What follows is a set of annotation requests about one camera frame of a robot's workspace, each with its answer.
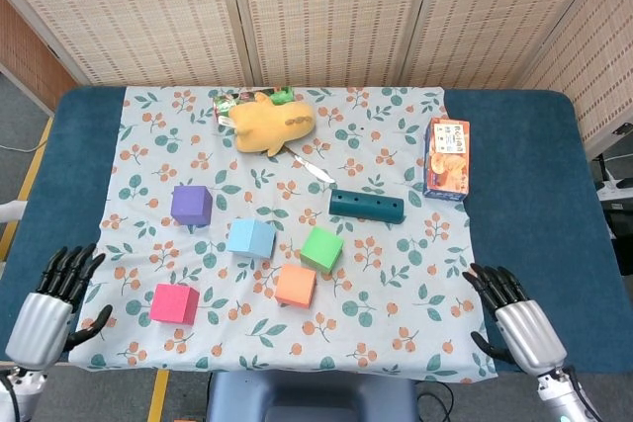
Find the orange box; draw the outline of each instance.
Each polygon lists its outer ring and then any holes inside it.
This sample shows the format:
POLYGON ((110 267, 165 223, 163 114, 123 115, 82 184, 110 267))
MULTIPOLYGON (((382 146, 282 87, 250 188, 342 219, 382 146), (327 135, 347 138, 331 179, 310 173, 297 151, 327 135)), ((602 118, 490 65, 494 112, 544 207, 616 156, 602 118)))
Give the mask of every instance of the orange box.
POLYGON ((312 269, 286 264, 279 273, 275 298, 280 303, 308 308, 316 280, 317 273, 312 269))
POLYGON ((432 118, 424 142, 424 188, 429 198, 461 202, 468 195, 470 130, 467 121, 432 118))

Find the dark teal cylinder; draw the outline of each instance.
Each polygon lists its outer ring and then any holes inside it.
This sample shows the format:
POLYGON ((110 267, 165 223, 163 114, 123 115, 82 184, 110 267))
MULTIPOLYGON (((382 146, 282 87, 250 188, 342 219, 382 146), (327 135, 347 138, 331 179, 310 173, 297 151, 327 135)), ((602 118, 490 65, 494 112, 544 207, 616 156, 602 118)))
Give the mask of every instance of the dark teal cylinder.
POLYGON ((332 190, 329 213, 398 224, 405 220, 405 201, 368 193, 332 190))

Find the snack package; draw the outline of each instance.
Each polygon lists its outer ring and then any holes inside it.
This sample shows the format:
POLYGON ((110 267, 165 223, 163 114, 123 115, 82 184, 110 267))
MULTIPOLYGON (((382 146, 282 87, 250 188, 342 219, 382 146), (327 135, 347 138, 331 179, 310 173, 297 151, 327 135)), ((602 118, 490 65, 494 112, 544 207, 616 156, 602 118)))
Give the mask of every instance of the snack package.
POLYGON ((468 195, 470 124, 432 118, 424 138, 424 189, 429 198, 461 202, 468 195))
POLYGON ((275 106, 290 103, 295 100, 293 88, 268 88, 258 91, 244 91, 242 93, 222 94, 214 98, 214 114, 216 119, 218 116, 228 117, 228 111, 234 106, 242 103, 252 103, 255 101, 255 93, 263 93, 269 96, 275 106))

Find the floral tablecloth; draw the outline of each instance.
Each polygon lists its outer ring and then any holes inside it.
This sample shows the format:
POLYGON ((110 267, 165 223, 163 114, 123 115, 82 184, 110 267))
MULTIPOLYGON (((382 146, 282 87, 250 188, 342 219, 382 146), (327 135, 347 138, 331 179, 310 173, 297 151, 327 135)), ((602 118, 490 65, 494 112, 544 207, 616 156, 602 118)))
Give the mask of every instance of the floral tablecloth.
POLYGON ((417 380, 494 377, 469 333, 486 333, 477 294, 460 276, 472 262, 461 204, 422 196, 425 126, 445 114, 439 88, 296 89, 316 110, 316 129, 291 148, 325 169, 316 180, 289 154, 233 148, 218 127, 211 87, 126 92, 95 273, 81 310, 89 325, 114 306, 101 334, 72 351, 91 370, 319 371, 338 369, 417 380), (210 226, 169 215, 175 185, 206 185, 210 226), (332 216, 331 188, 405 199, 402 224, 332 216), (270 260, 226 251, 231 221, 256 217, 277 228, 270 260), (345 244, 331 275, 318 275, 310 309, 280 306, 281 266, 300 264, 312 226, 345 244), (200 292, 193 326, 151 321, 157 284, 200 292))

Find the foam block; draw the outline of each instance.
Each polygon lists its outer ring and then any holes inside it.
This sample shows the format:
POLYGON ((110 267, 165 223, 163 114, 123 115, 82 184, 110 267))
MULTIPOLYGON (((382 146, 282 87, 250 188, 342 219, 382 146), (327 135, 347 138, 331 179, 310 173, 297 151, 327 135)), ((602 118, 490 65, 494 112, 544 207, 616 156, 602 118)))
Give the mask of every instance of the foam block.
POLYGON ((211 222, 213 199, 207 187, 181 185, 174 187, 171 216, 180 224, 203 226, 211 222))
POLYGON ((200 294, 187 286, 158 284, 149 310, 149 318, 165 323, 193 325, 200 294))
POLYGON ((227 249, 246 257, 270 259, 275 228, 257 219, 235 219, 230 225, 227 249))
POLYGON ((310 307, 317 273, 312 269, 286 264, 281 268, 275 298, 280 303, 310 307))
POLYGON ((301 248, 301 262, 329 274, 343 248, 343 240, 318 226, 313 227, 301 248))

